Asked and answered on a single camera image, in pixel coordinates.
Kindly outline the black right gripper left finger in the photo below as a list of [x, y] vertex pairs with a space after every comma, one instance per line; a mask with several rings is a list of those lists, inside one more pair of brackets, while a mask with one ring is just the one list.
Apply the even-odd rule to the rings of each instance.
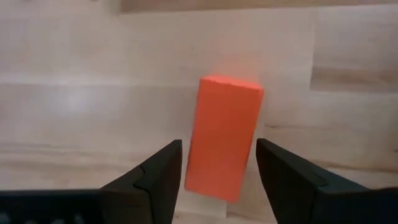
[[101, 188], [105, 223], [171, 224], [182, 174], [176, 139]]

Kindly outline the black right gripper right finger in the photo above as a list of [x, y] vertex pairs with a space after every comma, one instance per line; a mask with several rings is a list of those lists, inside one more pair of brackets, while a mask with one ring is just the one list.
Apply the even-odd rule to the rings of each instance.
[[256, 161], [278, 223], [311, 223], [320, 194], [367, 190], [264, 138], [256, 141]]

